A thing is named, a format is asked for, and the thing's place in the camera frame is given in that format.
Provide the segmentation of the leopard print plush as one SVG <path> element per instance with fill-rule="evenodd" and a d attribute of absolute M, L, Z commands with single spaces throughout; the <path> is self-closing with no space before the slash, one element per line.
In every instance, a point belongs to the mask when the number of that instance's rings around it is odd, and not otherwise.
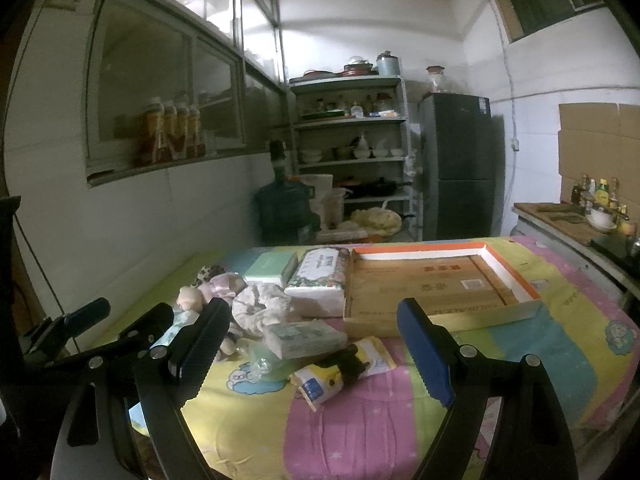
<path fill-rule="evenodd" d="M 220 274 L 224 274 L 224 268 L 218 266 L 218 264 L 214 266 L 203 266 L 201 270 L 198 271 L 198 274 L 196 274 L 194 285 L 200 286 L 201 284 L 208 283 L 212 278 Z"/>

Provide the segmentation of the white floral cloth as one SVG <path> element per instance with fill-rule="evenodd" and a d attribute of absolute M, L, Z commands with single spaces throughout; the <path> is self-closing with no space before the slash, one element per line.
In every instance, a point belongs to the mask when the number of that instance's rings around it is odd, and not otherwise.
<path fill-rule="evenodd" d="M 233 299 L 232 315 L 245 333 L 261 337 L 266 326 L 292 318 L 292 298 L 275 284 L 247 285 Z"/>

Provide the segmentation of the pale green towel pack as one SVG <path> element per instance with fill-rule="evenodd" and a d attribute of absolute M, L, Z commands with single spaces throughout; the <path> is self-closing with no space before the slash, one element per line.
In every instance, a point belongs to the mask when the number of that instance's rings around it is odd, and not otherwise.
<path fill-rule="evenodd" d="M 262 342 L 279 359 L 323 356 L 347 346 L 347 335 L 322 320 L 268 325 Z"/>

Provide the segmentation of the green plastic bagged cloth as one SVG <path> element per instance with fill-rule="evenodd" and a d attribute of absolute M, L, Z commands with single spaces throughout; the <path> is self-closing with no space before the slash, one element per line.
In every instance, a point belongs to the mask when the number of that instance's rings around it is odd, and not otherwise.
<path fill-rule="evenodd" d="M 239 355 L 245 360 L 241 365 L 250 382 L 286 382 L 299 370 L 301 360 L 280 359 L 262 342 L 242 338 L 238 342 Z"/>

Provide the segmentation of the green tissue box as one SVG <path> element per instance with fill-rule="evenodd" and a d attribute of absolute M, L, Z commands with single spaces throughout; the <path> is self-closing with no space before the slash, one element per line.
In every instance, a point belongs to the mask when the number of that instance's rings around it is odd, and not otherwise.
<path fill-rule="evenodd" d="M 264 252 L 243 274 L 247 284 L 273 284 L 285 288 L 298 266 L 296 252 Z"/>

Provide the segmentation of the orange rimmed cardboard tray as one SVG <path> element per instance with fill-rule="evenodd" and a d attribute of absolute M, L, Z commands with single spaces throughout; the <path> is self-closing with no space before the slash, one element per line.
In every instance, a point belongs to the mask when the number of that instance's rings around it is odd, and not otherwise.
<path fill-rule="evenodd" d="M 343 311 L 349 337 L 397 337 L 405 299 L 453 333 L 527 320 L 541 306 L 533 285 L 484 240 L 352 250 Z"/>

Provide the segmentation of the floral tissue pack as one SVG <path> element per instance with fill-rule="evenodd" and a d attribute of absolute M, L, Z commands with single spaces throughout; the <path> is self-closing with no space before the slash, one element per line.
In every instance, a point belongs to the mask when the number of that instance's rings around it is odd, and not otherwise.
<path fill-rule="evenodd" d="M 286 284 L 301 318 L 340 318 L 346 304 L 350 251 L 324 246 L 307 250 Z"/>

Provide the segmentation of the orange drink bottles row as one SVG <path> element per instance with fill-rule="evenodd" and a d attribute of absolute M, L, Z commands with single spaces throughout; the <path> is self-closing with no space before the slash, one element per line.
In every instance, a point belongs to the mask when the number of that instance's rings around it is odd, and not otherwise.
<path fill-rule="evenodd" d="M 185 98 L 163 101 L 152 96 L 142 114 L 137 162 L 141 166 L 163 165 L 200 158 L 207 148 L 202 136 L 201 112 Z"/>

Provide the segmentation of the kitchen counter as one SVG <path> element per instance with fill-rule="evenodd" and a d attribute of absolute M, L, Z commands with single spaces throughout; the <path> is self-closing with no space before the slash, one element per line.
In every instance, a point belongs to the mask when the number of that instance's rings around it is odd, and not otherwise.
<path fill-rule="evenodd" d="M 591 244 L 600 233 L 585 220 L 579 223 L 566 221 L 567 206 L 515 203 L 513 211 L 518 216 L 513 234 L 523 234 L 549 246 L 552 252 L 582 270 L 621 307 L 627 309 L 634 301 L 639 300 L 639 275 L 621 266 Z"/>

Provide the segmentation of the white bowl on counter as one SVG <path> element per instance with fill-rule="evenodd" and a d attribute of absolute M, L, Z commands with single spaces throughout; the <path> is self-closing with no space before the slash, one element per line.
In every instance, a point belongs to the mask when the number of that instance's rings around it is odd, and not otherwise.
<path fill-rule="evenodd" d="M 606 211 L 592 208 L 586 215 L 586 219 L 590 226 L 598 232 L 611 233 L 617 230 L 612 214 Z"/>

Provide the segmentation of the yellow green bottle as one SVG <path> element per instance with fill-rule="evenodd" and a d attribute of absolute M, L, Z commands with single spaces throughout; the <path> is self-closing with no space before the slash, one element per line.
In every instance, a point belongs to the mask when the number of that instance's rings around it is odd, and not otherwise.
<path fill-rule="evenodd" d="M 602 206 L 607 207 L 610 203 L 610 189 L 608 188 L 608 180 L 600 179 L 594 192 L 594 199 Z"/>

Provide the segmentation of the metal shelf rack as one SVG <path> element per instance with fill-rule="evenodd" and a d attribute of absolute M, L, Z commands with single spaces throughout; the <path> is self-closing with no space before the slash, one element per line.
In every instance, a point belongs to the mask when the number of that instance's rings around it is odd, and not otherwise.
<path fill-rule="evenodd" d="M 399 75 L 297 78 L 290 83 L 297 171 L 330 176 L 326 226 L 372 208 L 399 216 L 392 240 L 418 240 L 421 194 L 409 103 Z"/>

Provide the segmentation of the dark refrigerator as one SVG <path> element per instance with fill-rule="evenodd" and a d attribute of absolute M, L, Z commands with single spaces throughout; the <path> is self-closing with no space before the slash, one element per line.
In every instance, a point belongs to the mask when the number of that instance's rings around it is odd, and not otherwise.
<path fill-rule="evenodd" d="M 419 103 L 424 240 L 490 234 L 496 138 L 489 100 L 434 93 Z"/>

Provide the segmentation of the teal pot on shelf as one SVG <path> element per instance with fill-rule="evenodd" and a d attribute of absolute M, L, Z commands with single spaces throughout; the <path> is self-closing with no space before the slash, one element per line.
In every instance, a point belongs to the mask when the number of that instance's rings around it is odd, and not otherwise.
<path fill-rule="evenodd" d="M 376 58 L 376 69 L 381 76 L 400 76 L 401 67 L 399 58 L 390 51 L 384 51 Z"/>

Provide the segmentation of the glass jar on fridge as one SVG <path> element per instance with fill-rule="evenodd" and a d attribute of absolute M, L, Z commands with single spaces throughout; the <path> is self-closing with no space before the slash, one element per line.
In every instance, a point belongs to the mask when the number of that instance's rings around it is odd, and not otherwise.
<path fill-rule="evenodd" d="M 440 65 L 431 65 L 426 68 L 428 76 L 428 91 L 431 93 L 448 92 L 448 84 L 445 75 L 445 67 Z"/>

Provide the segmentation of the cardboard on wall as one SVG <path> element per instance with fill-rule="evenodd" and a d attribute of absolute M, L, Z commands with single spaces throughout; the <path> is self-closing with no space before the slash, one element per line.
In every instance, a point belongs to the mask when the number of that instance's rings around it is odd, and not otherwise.
<path fill-rule="evenodd" d="M 559 174 L 578 181 L 616 178 L 620 200 L 639 203 L 639 107 L 617 103 L 559 105 Z"/>

